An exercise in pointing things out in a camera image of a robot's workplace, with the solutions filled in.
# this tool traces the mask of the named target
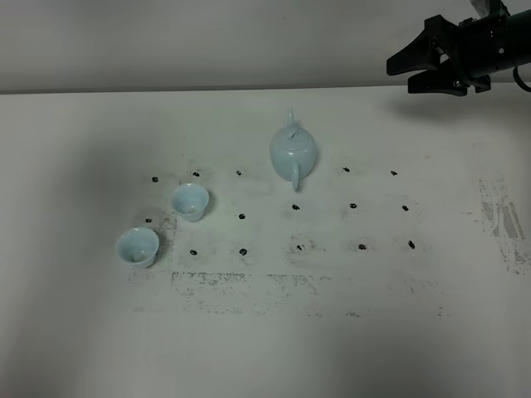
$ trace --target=cup rim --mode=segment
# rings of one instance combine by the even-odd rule
[[[144,230],[144,231],[149,231],[149,234],[154,236],[155,237],[155,240],[156,240],[156,246],[155,246],[155,250],[153,251],[153,253],[145,260],[142,260],[142,261],[129,261],[129,260],[126,260],[122,255],[120,255],[120,253],[118,252],[118,246],[119,246],[119,243],[122,241],[123,238],[125,238],[126,235],[128,235],[130,232],[132,231],[141,231],[141,230]],[[116,256],[123,262],[125,262],[126,264],[128,265],[141,265],[141,264],[145,264],[146,262],[150,261],[158,252],[158,248],[160,246],[160,239],[158,238],[158,235],[156,234],[155,231],[153,231],[151,228],[148,228],[146,226],[136,226],[135,228],[130,228],[128,229],[126,232],[124,232],[122,235],[119,236],[118,240],[116,240],[116,244],[114,245],[114,252],[116,253]]]
[[[177,210],[177,208],[175,208],[175,206],[173,205],[173,201],[175,199],[175,196],[177,194],[179,194],[179,190],[180,191],[183,191],[184,189],[186,188],[190,188],[190,187],[197,187],[197,188],[200,188],[203,192],[205,192],[207,194],[207,202],[205,203],[205,206],[203,206],[201,209],[197,209],[197,211],[194,211],[192,213],[182,213],[180,212],[179,210]],[[179,185],[177,188],[175,188],[172,192],[172,196],[170,198],[170,201],[171,201],[171,205],[172,205],[172,209],[173,211],[175,211],[177,214],[181,215],[181,216],[194,216],[196,215],[197,213],[201,213],[203,211],[205,211],[205,209],[207,208],[208,206],[208,203],[210,202],[210,193],[208,193],[208,190],[203,186],[203,185],[199,185],[199,184],[196,184],[194,182],[188,182],[186,184],[181,184]]]

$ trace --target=light blue teacup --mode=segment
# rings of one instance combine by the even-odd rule
[[[172,208],[186,221],[195,222],[202,218],[208,205],[208,191],[197,184],[184,184],[172,195]]]

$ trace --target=cable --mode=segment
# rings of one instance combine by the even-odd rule
[[[516,84],[519,86],[520,89],[527,91],[528,93],[531,93],[531,87],[526,85],[520,75],[518,74],[518,67],[515,66],[513,69],[513,77]]]

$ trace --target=teapot handle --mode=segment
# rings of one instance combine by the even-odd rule
[[[293,190],[297,192],[299,189],[299,164],[296,160],[293,161],[293,169],[291,172],[291,186],[293,187]]]

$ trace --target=teapot lid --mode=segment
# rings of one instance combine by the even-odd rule
[[[279,130],[275,141],[282,149],[296,151],[304,148],[308,144],[310,137],[307,130],[294,124]]]

